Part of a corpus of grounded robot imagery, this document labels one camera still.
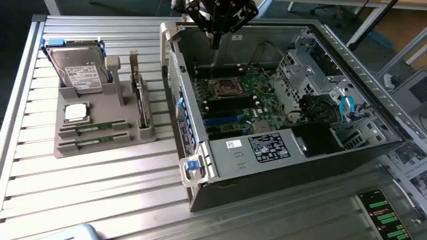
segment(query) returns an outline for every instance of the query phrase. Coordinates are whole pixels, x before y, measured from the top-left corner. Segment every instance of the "aluminum table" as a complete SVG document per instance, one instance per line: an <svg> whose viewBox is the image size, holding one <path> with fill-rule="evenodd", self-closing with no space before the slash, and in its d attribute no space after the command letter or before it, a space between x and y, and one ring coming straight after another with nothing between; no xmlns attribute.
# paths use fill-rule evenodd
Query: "aluminum table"
<svg viewBox="0 0 427 240"><path fill-rule="evenodd" d="M381 188L407 229L411 206L375 162L356 171L189 213L160 68L160 23L171 17L36 16L0 133L0 239L37 239L89 223L102 239L368 240L373 230L355 194ZM159 140L56 159L53 134L58 77L38 51L40 38L105 42L128 80L129 50L148 82Z"/></svg>

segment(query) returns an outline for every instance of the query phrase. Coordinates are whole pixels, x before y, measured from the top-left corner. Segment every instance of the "black cable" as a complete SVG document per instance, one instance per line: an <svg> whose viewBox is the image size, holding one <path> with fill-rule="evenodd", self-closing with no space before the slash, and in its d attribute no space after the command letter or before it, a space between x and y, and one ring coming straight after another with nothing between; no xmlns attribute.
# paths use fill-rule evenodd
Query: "black cable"
<svg viewBox="0 0 427 240"><path fill-rule="evenodd" d="M425 129L425 126L424 126L424 123L423 123L423 119L421 119L421 114L417 114L417 119L419 119L419 124L420 124L421 128L424 129L424 131L427 133L427 129Z"/></svg>
<svg viewBox="0 0 427 240"><path fill-rule="evenodd" d="M344 33L347 32L347 30L348 30L349 26L355 24L355 22L356 22L356 20L357 20L357 18L359 18L359 16L360 16L360 14L361 14L363 9L365 8L365 6L367 6L367 4L368 4L368 2L369 2L369 0L365 0L364 4L363 4L363 6L361 6L360 11L357 12L357 14L356 14L356 15L353 15L352 23L349 23L349 24L347 25L347 27L345 27L344 31L341 31L341 34L340 34L339 38L341 38L341 37L343 37L343 35L344 35Z"/></svg>
<svg viewBox="0 0 427 240"><path fill-rule="evenodd" d="M160 0L159 6L157 6L157 11L155 12L155 16L159 17L159 12L160 12L160 7L163 4L163 0Z"/></svg>
<svg viewBox="0 0 427 240"><path fill-rule="evenodd" d="M256 52L257 52L257 50L259 50L260 45L263 45L263 49L261 49L260 56L259 56L259 58L261 58L263 53L264 53L264 48L265 48L264 44L269 44L269 45L275 48L275 50L277 51L277 53L280 54L281 57L285 56L285 54L283 53L283 51L280 50L280 48L279 48L271 41L267 41L267 40L265 40L265 41L261 41L261 42L256 45L255 51L253 51L252 56L251 56L251 58L249 58L249 60L248 60L248 63L247 63L245 68L244 68L244 71L248 70L248 67L249 67L249 65L251 65L251 63L252 63L252 60L253 60L253 57L255 57L255 55L256 55Z"/></svg>
<svg viewBox="0 0 427 240"><path fill-rule="evenodd" d="M264 42L260 42L259 44L256 44L256 48L255 48L255 51L253 51L253 53L252 53L251 58L248 59L248 63L247 63L247 65L245 65L244 71L248 70L248 67L249 67L249 65L251 65L251 63L252 63L252 60L253 60L253 57L255 57L255 54L256 54L256 52L257 52L257 50L259 50L260 45L263 45L263 44L264 44Z"/></svg>
<svg viewBox="0 0 427 240"><path fill-rule="evenodd" d="M327 6L327 4L317 4L319 7ZM327 11L324 8L320 8L327 14L333 15L332 12Z"/></svg>
<svg viewBox="0 0 427 240"><path fill-rule="evenodd" d="M373 28L376 27L376 25L380 23L380 21L383 20L383 18L385 17L385 15L388 14L388 12L391 11L391 9L393 8L393 6L396 5L399 0L391 0L389 3L387 4L385 8L380 11L377 17L373 19L372 23L367 26L365 30L363 31L363 33L360 34L359 38L356 39L355 42L352 42L348 45L348 49L351 51L355 51L359 44L361 43L361 41L365 39L365 37L368 36L368 34L372 32Z"/></svg>

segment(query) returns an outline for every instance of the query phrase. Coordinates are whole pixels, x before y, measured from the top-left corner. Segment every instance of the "blue latch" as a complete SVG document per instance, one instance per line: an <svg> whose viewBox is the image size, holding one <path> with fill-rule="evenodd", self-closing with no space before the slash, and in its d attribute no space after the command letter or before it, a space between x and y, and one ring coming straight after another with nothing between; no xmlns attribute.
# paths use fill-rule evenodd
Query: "blue latch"
<svg viewBox="0 0 427 240"><path fill-rule="evenodd" d="M356 113L355 111L355 102L353 102L353 98L352 96L343 96L339 102L339 114L340 114L340 123L345 122L345 117L344 117L344 104L345 104L345 99L348 99L348 103L349 103L349 112L351 113Z"/></svg>
<svg viewBox="0 0 427 240"><path fill-rule="evenodd" d="M45 39L44 38L40 38L40 45L38 45L38 49L40 50L44 50L45 49Z"/></svg>
<svg viewBox="0 0 427 240"><path fill-rule="evenodd" d="M49 47L64 47L64 44L65 44L64 39L50 39L46 45Z"/></svg>
<svg viewBox="0 0 427 240"><path fill-rule="evenodd" d="M184 102L184 98L180 97L176 102L176 107L179 107L183 104L183 102Z"/></svg>
<svg viewBox="0 0 427 240"><path fill-rule="evenodd" d="M187 161L184 164L185 171L197 170L200 168L199 161Z"/></svg>

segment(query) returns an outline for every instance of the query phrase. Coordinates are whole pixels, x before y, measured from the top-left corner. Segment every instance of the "wire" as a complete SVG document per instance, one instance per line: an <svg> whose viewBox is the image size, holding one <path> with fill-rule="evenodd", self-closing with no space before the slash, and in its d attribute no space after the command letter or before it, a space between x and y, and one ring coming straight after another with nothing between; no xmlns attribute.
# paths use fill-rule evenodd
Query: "wire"
<svg viewBox="0 0 427 240"><path fill-rule="evenodd" d="M283 53L283 51L280 50L280 48L279 48L271 41L267 41L267 40L265 40L265 41L261 41L261 42L256 45L255 51L253 51L252 56L251 56L251 58L249 58L249 60L248 60L248 63L247 63L245 68L244 68L244 71L248 70L248 67L249 67L249 65L251 65L251 63L252 63L252 61L253 61L253 57L255 57L256 52L257 52L257 50L259 50L259 47L260 47L261 45L263 45L263 48L261 48L260 56L259 56L259 57L263 56L265 44L269 44L269 45L275 48L275 50L277 51L277 53L280 54L281 57L285 56L285 54Z"/></svg>
<svg viewBox="0 0 427 240"><path fill-rule="evenodd" d="M421 119L421 114L417 114L417 119L419 119L419 124L420 124L421 128L427 132L427 129L425 129L425 126L424 126L424 123L423 123L423 119Z"/></svg>
<svg viewBox="0 0 427 240"><path fill-rule="evenodd" d="M155 16L159 17L159 12L160 12L160 7L163 4L163 0L160 0L159 6L157 6L157 11L155 12Z"/></svg>
<svg viewBox="0 0 427 240"><path fill-rule="evenodd" d="M357 14L356 14L356 15L353 15L352 23L351 23L351 24L348 24L348 25L347 25L347 27L345 27L345 29L344 29L344 31L341 31L341 34L340 34L339 38L341 38L341 37L343 37L343 35L344 35L344 33L347 32L347 30L348 30L349 26L355 24L356 19L357 19L357 17L360 16L361 11L363 11L363 9L365 8L365 6L367 6L368 2L369 2L369 0L365 0L364 4L363 4L363 6L361 6L360 11L357 12Z"/></svg>
<svg viewBox="0 0 427 240"><path fill-rule="evenodd" d="M329 12L329 11L327 11L324 8L321 8L321 10L323 10L327 14L333 15L333 13Z"/></svg>

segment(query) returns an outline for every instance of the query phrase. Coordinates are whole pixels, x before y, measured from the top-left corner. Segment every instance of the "gray plastic holder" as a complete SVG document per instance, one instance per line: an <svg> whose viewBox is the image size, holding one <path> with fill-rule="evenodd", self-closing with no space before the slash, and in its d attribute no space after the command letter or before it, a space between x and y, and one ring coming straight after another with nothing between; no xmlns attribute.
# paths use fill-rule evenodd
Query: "gray plastic holder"
<svg viewBox="0 0 427 240"><path fill-rule="evenodd" d="M145 111L147 111L149 123L148 123L148 127L147 128L140 128L139 129L139 139L144 143L149 143L149 142L156 141L157 136L156 136L156 131L155 131L152 110L149 108L147 83L145 83L145 81L143 79L140 79L140 80L143 82L141 91L143 91L143 96L144 96L144 102L147 103L145 104Z"/></svg>
<svg viewBox="0 0 427 240"><path fill-rule="evenodd" d="M130 134L129 134L129 131L120 131L120 132L114 132L113 135L116 134L125 134L122 136L113 136L112 137L112 142L114 144L121 144L121 143L125 143L125 142L129 142L130 141ZM85 145L85 146L77 146L76 143L73 143L76 140L74 139L69 139L69 140L64 140L60 142L60 146L56 148L57 151L60 153L69 153L69 152L76 152L76 151L80 151L81 148L90 148L90 144L89 145Z"/></svg>

